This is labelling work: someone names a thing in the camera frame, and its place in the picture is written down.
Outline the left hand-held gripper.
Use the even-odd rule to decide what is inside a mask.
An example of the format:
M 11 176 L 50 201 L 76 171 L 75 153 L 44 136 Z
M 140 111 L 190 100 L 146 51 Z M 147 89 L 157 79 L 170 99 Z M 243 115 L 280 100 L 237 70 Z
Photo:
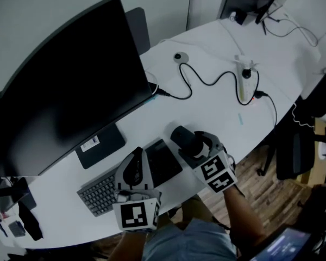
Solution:
M 119 229 L 125 232 L 156 230 L 161 192 L 154 187 L 145 150 L 137 147 L 125 157 L 116 171 L 115 183 L 116 202 L 112 207 Z

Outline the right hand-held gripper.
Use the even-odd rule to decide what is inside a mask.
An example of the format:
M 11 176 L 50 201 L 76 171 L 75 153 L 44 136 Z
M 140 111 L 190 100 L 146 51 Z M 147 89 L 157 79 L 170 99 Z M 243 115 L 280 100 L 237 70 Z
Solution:
M 204 131 L 179 131 L 179 154 L 195 176 L 219 194 L 237 183 L 233 157 L 219 138 Z

